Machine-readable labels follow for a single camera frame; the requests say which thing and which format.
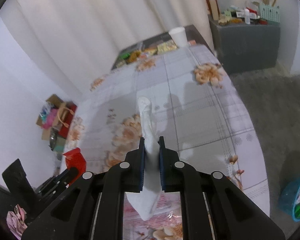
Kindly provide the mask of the white foam cup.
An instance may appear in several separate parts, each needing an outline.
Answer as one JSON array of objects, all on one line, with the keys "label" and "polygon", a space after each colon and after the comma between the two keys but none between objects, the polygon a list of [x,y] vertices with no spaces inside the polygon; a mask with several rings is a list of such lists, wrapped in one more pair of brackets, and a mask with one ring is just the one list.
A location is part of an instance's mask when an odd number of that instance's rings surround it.
[{"label": "white foam cup", "polygon": [[168,34],[179,48],[187,47],[189,45],[184,27],[173,28]]}]

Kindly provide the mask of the white tissue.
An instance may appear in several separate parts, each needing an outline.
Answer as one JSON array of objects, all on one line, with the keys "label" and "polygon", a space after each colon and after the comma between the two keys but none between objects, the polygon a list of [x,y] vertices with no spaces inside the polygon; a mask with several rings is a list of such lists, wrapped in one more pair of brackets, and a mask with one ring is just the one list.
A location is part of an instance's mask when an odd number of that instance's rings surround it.
[{"label": "white tissue", "polygon": [[155,213],[161,194],[159,171],[158,137],[155,133],[155,123],[152,121],[152,103],[144,96],[138,98],[141,130],[145,139],[145,173],[143,189],[140,193],[127,192],[127,200],[144,221]]}]

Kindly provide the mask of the cardboard box with clutter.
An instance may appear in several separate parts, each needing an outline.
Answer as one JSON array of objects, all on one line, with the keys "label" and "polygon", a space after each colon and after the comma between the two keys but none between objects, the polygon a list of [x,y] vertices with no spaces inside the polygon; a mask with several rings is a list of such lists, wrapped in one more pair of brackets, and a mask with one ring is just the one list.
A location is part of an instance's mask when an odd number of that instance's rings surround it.
[{"label": "cardboard box with clutter", "polygon": [[63,152],[77,105],[52,94],[44,103],[36,125],[42,129],[41,139],[53,152]]}]

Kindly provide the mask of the white curtain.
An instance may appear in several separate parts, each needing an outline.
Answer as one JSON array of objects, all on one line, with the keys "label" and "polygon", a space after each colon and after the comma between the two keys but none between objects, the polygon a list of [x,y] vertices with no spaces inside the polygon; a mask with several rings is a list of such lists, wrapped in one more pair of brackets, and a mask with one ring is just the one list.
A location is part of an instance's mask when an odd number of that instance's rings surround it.
[{"label": "white curtain", "polygon": [[122,49],[190,24],[213,45],[205,0],[6,0],[0,10],[0,25],[72,99]]}]

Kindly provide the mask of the dark grey cabinet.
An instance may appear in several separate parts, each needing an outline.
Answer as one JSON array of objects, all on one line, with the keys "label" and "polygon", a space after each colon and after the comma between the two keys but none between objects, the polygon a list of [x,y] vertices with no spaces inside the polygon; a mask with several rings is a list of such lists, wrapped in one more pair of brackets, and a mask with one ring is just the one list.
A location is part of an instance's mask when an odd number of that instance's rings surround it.
[{"label": "dark grey cabinet", "polygon": [[280,24],[229,23],[209,16],[216,57],[228,74],[273,68],[280,44]]}]

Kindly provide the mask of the floral plastic tablecloth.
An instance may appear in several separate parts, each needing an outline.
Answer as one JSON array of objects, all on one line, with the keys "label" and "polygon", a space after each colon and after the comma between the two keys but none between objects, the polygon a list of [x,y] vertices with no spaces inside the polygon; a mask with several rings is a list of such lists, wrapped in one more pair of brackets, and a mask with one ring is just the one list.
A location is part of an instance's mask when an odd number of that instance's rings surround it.
[{"label": "floral plastic tablecloth", "polygon": [[218,64],[206,46],[154,56],[94,81],[77,108],[65,150],[80,148],[87,170],[106,172],[139,145],[138,99],[152,104],[153,130],[165,145],[204,173],[220,171],[264,213],[270,213],[264,156],[251,117],[232,81],[199,84],[194,70]]}]

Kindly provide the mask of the red plastic bag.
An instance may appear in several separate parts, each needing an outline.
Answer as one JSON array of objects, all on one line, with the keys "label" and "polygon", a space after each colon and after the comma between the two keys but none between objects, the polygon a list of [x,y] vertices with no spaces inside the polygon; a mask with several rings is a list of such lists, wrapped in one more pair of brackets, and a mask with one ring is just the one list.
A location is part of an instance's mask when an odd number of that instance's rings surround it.
[{"label": "red plastic bag", "polygon": [[77,169],[77,175],[75,177],[75,180],[78,179],[87,168],[87,162],[83,155],[81,154],[81,149],[79,147],[74,148],[73,150],[70,150],[63,154],[65,156],[65,164],[68,169],[70,168],[76,168]]}]

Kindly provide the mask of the snack packets on table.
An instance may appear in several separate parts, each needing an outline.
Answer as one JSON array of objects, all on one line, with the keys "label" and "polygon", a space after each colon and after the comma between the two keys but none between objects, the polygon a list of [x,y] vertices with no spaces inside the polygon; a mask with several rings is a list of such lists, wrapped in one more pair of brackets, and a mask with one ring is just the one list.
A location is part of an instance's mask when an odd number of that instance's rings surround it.
[{"label": "snack packets on table", "polygon": [[176,49],[178,49],[178,46],[173,40],[159,40],[152,44],[147,44],[145,41],[139,42],[119,53],[113,64],[112,70],[136,61],[147,59],[153,55],[164,54]]}]

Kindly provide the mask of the blue plastic trash basket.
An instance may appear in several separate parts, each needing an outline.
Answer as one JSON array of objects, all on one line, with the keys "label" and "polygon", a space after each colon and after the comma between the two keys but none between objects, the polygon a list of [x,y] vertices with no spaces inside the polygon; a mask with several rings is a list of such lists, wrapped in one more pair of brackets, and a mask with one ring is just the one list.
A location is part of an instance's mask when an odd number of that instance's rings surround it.
[{"label": "blue plastic trash basket", "polygon": [[290,182],[282,191],[278,201],[279,209],[300,222],[300,178]]}]

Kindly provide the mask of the mint green perforated basket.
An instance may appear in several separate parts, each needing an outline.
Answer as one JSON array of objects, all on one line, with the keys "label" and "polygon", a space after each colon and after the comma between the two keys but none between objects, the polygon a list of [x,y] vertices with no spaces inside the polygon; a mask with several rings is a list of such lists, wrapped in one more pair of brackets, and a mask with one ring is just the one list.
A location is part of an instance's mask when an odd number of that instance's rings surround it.
[{"label": "mint green perforated basket", "polygon": [[272,7],[271,5],[260,3],[258,9],[262,19],[280,23],[280,7]]}]

